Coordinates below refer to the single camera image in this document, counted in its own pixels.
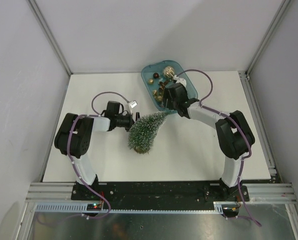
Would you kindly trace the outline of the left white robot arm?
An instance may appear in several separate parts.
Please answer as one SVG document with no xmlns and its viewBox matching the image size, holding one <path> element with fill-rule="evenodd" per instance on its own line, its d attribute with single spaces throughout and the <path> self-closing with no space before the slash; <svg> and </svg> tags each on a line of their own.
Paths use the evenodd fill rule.
<svg viewBox="0 0 298 240">
<path fill-rule="evenodd" d="M 99 187 L 93 184 L 96 173 L 87 155 L 90 147 L 91 135 L 94 132 L 109 132 L 117 128 L 129 131 L 140 119 L 140 113 L 132 113 L 137 105 L 136 101 L 129 103 L 130 110 L 126 110 L 122 103 L 109 101 L 101 114 L 77 115 L 67 113 L 55 136 L 54 146 L 62 155 L 69 156 L 77 182 L 81 185 L 82 194 L 89 200 L 99 195 Z"/>
</svg>

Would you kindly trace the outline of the small green christmas tree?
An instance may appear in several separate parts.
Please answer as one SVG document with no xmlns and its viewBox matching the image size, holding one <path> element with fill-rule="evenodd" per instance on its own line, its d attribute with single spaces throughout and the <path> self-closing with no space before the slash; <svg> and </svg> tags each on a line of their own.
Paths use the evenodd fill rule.
<svg viewBox="0 0 298 240">
<path fill-rule="evenodd" d="M 138 119 L 129 130 L 128 147 L 138 154 L 148 154 L 169 115 L 166 111 L 159 111 Z"/>
</svg>

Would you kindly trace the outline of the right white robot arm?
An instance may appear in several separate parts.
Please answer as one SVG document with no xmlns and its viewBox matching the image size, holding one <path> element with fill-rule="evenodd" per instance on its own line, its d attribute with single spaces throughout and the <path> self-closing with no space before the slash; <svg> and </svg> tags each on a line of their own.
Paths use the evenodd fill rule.
<svg viewBox="0 0 298 240">
<path fill-rule="evenodd" d="M 252 155 L 255 143 L 253 132 L 239 110 L 225 113 L 202 104 L 196 98 L 189 98 L 181 83 L 165 88 L 163 105 L 175 110 L 181 117 L 200 121 L 216 130 L 219 147 L 225 155 L 223 174 L 218 186 L 211 187 L 226 201 L 232 200 L 241 191 L 241 176 L 244 160 Z"/>
</svg>

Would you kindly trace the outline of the teal plastic tray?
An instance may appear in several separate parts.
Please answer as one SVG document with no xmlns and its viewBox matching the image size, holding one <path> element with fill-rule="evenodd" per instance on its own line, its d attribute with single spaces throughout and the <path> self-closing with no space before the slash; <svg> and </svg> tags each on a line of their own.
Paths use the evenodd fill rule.
<svg viewBox="0 0 298 240">
<path fill-rule="evenodd" d="M 154 105 L 156 106 L 156 108 L 158 109 L 158 111 L 160 112 L 169 112 L 170 114 L 176 114 L 177 111 L 176 110 L 167 110 L 163 107 L 163 93 L 164 93 L 164 89 L 168 88 L 169 86 L 171 86 L 172 84 L 174 84 L 173 82 L 173 78 L 165 78 L 163 76 L 163 69 L 167 66 L 171 66 L 174 68 L 175 70 L 175 75 L 177 77 L 180 78 L 184 78 L 187 81 L 187 86 L 186 86 L 186 90 L 188 93 L 188 97 L 191 98 L 197 98 L 198 99 L 198 93 L 197 90 L 195 89 L 195 87 L 193 86 L 191 80 L 189 79 L 189 77 L 187 76 L 186 73 L 184 73 L 183 68 L 180 66 L 179 63 L 173 61 L 173 60 L 164 60 L 155 64 L 150 64 L 148 66 L 146 66 L 142 72 L 141 72 L 141 77 L 142 80 L 146 86 L 146 89 L 154 103 Z M 158 73 L 159 77 L 158 78 L 153 78 L 153 73 Z M 153 84 L 149 84 L 148 80 L 149 79 L 153 79 L 154 83 Z"/>
</svg>

